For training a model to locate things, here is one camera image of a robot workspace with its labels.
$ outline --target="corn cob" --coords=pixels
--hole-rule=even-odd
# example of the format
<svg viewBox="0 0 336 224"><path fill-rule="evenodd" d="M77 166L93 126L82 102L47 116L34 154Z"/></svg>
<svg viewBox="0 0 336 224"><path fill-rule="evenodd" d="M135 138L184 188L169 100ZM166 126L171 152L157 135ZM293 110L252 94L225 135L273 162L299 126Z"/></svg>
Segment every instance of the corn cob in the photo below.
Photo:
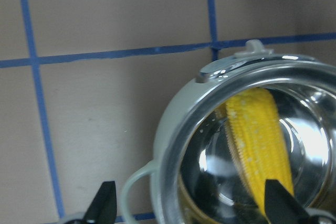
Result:
<svg viewBox="0 0 336 224"><path fill-rule="evenodd" d="M239 176L265 214L266 179L277 179L293 195L285 140L273 96L264 88L245 90L225 102L229 149Z"/></svg>

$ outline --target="beige tile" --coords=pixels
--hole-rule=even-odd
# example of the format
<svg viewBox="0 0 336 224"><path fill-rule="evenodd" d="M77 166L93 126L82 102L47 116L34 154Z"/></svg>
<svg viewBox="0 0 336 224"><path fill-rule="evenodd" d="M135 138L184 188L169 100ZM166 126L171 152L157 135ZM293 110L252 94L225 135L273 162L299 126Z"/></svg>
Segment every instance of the beige tile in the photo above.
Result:
<svg viewBox="0 0 336 224"><path fill-rule="evenodd" d="M40 56L210 40L207 0L29 0Z"/></svg>
<svg viewBox="0 0 336 224"><path fill-rule="evenodd" d="M29 67L0 72L1 223L57 221Z"/></svg>
<svg viewBox="0 0 336 224"><path fill-rule="evenodd" d="M216 0L218 39L336 30L336 0Z"/></svg>
<svg viewBox="0 0 336 224"><path fill-rule="evenodd" d="M125 180L152 159L168 102L210 60L203 49L41 67L67 214L84 211L104 180L116 181L119 198ZM151 211L148 178L130 204L135 214Z"/></svg>
<svg viewBox="0 0 336 224"><path fill-rule="evenodd" d="M27 58L20 0L0 0L0 60Z"/></svg>
<svg viewBox="0 0 336 224"><path fill-rule="evenodd" d="M303 43L288 43L266 45L266 48L272 48L276 53L283 54L302 54L313 56L321 62L336 65L336 40L303 42ZM233 55L235 52L244 51L244 47L234 47L222 49L219 52L219 58Z"/></svg>

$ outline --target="silver pot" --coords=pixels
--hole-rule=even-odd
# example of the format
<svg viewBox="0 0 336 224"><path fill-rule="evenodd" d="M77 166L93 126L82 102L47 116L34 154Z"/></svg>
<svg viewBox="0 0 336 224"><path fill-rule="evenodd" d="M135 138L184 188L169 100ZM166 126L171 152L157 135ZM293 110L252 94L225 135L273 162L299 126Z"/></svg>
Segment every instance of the silver pot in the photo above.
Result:
<svg viewBox="0 0 336 224"><path fill-rule="evenodd" d="M280 55L260 41L247 51L210 63L171 101L154 142L154 159L133 174L121 195L127 223L132 184L151 176L158 223L267 223L244 189L214 113L224 101L253 87L277 103L295 198L304 207L336 214L336 68L303 55Z"/></svg>

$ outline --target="tile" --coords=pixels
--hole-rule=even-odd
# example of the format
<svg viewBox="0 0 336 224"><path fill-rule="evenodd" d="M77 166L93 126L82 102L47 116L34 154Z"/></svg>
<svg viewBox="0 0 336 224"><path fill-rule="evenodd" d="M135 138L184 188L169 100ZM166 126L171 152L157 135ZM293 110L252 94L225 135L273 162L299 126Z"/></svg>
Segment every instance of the tile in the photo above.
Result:
<svg viewBox="0 0 336 224"><path fill-rule="evenodd" d="M302 43L274 44L266 45L265 48L274 49L276 53L283 54L302 54L313 56L321 62L336 65L336 40L324 40ZM233 55L235 52L244 51L244 47L234 47L222 49L219 58Z"/></svg>
<svg viewBox="0 0 336 224"><path fill-rule="evenodd" d="M28 57L20 0L0 0L0 60Z"/></svg>
<svg viewBox="0 0 336 224"><path fill-rule="evenodd" d="M67 214L85 211L104 180L124 182L152 159L159 119L211 51L41 66ZM132 212L152 211L149 179L130 192Z"/></svg>
<svg viewBox="0 0 336 224"><path fill-rule="evenodd" d="M210 41L207 0L29 0L40 56Z"/></svg>
<svg viewBox="0 0 336 224"><path fill-rule="evenodd" d="M336 30L336 0L215 0L218 39Z"/></svg>
<svg viewBox="0 0 336 224"><path fill-rule="evenodd" d="M29 67L0 72L1 223L57 221Z"/></svg>

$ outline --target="cooking pot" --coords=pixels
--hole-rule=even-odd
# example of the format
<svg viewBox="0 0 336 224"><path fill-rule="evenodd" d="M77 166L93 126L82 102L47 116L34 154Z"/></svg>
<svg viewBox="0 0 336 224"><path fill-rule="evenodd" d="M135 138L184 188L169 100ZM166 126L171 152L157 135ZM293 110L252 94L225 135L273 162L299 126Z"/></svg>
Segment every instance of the cooking pot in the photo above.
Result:
<svg viewBox="0 0 336 224"><path fill-rule="evenodd" d="M267 223L239 179L227 141L218 141L226 140L226 119L215 113L228 98L254 87L268 89L276 102L295 199L336 213L336 68L309 56L276 54L259 40L246 47L206 65L170 102L153 160L122 190L127 223L137 223L129 190L146 175L160 224Z"/></svg>

